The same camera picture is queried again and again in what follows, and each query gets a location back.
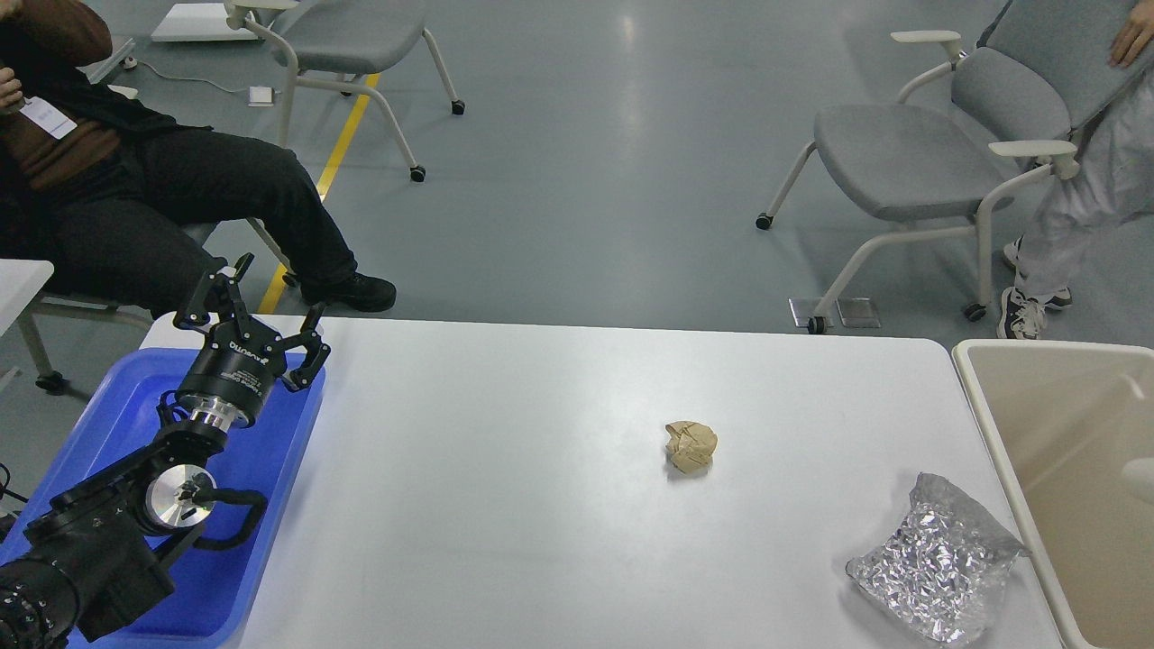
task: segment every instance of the crumpled aluminum foil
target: crumpled aluminum foil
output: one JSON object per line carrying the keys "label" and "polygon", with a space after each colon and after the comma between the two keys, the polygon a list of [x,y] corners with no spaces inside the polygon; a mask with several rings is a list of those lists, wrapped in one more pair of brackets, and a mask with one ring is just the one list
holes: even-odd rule
{"label": "crumpled aluminum foil", "polygon": [[941,476],[921,473],[893,536],[846,574],[870,599],[943,647],[977,639],[997,617],[1010,567],[1029,552]]}

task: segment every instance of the id badge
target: id badge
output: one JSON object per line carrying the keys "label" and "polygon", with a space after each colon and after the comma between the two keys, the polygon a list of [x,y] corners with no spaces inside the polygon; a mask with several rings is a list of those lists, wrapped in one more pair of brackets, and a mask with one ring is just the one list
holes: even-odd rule
{"label": "id badge", "polygon": [[57,140],[62,140],[65,135],[76,128],[76,122],[68,119],[68,115],[60,112],[60,109],[39,97],[28,97],[20,112]]}

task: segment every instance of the gray floor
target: gray floor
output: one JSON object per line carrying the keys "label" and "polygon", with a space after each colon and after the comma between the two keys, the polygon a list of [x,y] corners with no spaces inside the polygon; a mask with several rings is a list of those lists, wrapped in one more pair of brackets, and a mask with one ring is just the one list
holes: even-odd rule
{"label": "gray floor", "polygon": [[[227,88],[279,84],[280,68],[254,43],[150,43],[171,2],[90,5],[114,31],[137,39],[140,60],[165,74]],[[936,46],[898,45],[890,31],[950,28],[973,42],[1001,5],[436,0],[428,25],[467,113],[449,114],[419,45],[382,87],[428,180],[407,180],[383,119],[370,109],[327,206],[362,270],[399,286],[385,318],[800,333],[788,298],[819,296],[864,239],[886,230],[860,214],[816,159],[773,230],[754,227],[809,139],[814,112],[889,100],[941,62]],[[165,81],[144,67],[115,82],[138,88],[147,104],[187,124],[275,136],[275,111],[248,107],[245,94]],[[915,100],[950,110],[944,84]],[[314,178],[352,103],[316,90],[299,94],[290,146]],[[998,243],[1017,236],[1040,195],[1001,212]],[[1072,286],[1077,307],[1054,316],[1047,336],[1154,345],[1142,288],[1154,273],[1152,244],[1154,223],[1146,221],[1094,251]],[[977,323],[960,315],[975,284],[971,247],[878,253],[847,296],[871,297],[883,327],[833,334],[924,337],[946,348],[992,337],[996,314]],[[243,225],[222,227],[209,248],[230,258],[262,255],[245,286],[255,306],[272,279],[267,251]],[[1011,278],[995,267],[997,286]],[[291,290],[277,308],[304,311]],[[84,395],[142,337],[123,327],[40,322],[76,394],[40,393],[16,331],[0,338],[0,365],[25,370],[0,394],[0,462],[25,494],[78,417]]]}

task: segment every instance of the beige bin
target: beige bin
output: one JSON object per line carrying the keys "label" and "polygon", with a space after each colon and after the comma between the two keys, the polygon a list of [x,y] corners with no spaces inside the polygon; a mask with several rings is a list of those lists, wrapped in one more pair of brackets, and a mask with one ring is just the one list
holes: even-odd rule
{"label": "beige bin", "polygon": [[1154,648],[1154,351],[965,341],[953,358],[1065,646]]}

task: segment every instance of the person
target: person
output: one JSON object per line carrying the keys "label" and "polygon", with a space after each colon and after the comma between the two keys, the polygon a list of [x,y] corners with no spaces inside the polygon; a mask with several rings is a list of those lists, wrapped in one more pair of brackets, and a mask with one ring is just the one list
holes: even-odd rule
{"label": "person", "polygon": [[[1130,66],[1154,36],[1154,0],[1139,0],[1110,44],[1111,66]],[[1037,340],[1047,309],[1073,304],[1070,279],[1087,249],[1154,209],[1154,73],[1147,72],[1102,117],[1081,151],[1081,171],[1058,182],[1003,249],[1016,270],[1002,292],[999,338]]]}
{"label": "person", "polygon": [[52,290],[157,315],[224,262],[182,225],[256,217],[306,303],[394,305],[291,151],[182,126],[77,69],[111,55],[108,27],[78,0],[0,0],[0,254],[52,261]]}

